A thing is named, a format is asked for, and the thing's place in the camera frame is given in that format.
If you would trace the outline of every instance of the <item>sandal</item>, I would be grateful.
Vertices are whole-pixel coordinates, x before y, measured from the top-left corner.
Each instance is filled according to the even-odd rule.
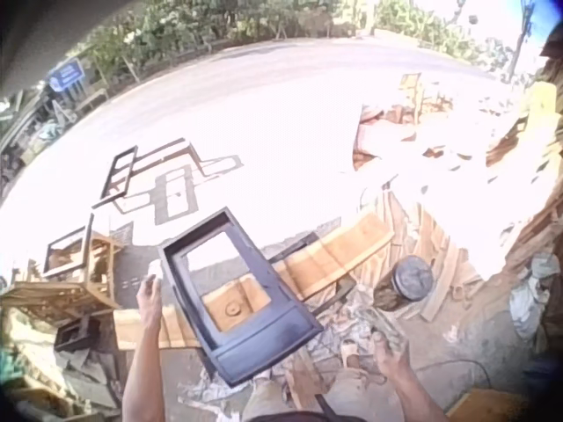
[[[358,345],[351,339],[346,339],[340,345],[340,356],[342,357],[342,365],[348,367],[348,358],[350,356],[360,356]]]

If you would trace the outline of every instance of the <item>road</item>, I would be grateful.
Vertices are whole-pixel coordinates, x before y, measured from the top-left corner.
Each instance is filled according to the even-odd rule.
[[[186,218],[154,225],[154,213],[141,213],[137,243],[159,244],[224,205],[260,245],[330,221],[342,203],[353,208],[341,199],[361,103],[391,103],[401,75],[414,71],[453,85],[493,83],[434,52],[362,40],[234,48],[153,78],[88,115],[26,169],[0,209],[0,273],[82,224],[114,154],[180,136],[203,158],[243,165],[198,186],[199,210]]]

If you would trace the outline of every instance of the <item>rectangular opening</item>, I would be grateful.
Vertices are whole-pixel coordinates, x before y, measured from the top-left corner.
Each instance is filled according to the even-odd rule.
[[[188,252],[181,263],[219,331],[242,324],[271,302],[224,232]]]

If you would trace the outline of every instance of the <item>person's hand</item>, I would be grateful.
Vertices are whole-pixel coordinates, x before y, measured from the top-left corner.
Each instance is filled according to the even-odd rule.
[[[379,331],[372,338],[377,365],[383,375],[391,382],[400,382],[413,374],[406,338],[391,338],[391,346]]]
[[[137,293],[137,303],[145,330],[160,331],[162,319],[162,297],[160,296],[160,280],[154,275],[143,280]]]

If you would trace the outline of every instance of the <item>utility pole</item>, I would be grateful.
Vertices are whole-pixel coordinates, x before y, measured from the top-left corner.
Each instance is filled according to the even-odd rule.
[[[522,31],[520,32],[518,42],[516,43],[516,51],[512,56],[512,62],[508,68],[508,82],[510,82],[514,76],[518,57],[520,56],[520,51],[522,50],[522,44],[524,43],[526,37],[531,35],[531,15],[534,13],[534,7],[536,7],[533,0],[520,0],[520,5],[522,6]]]

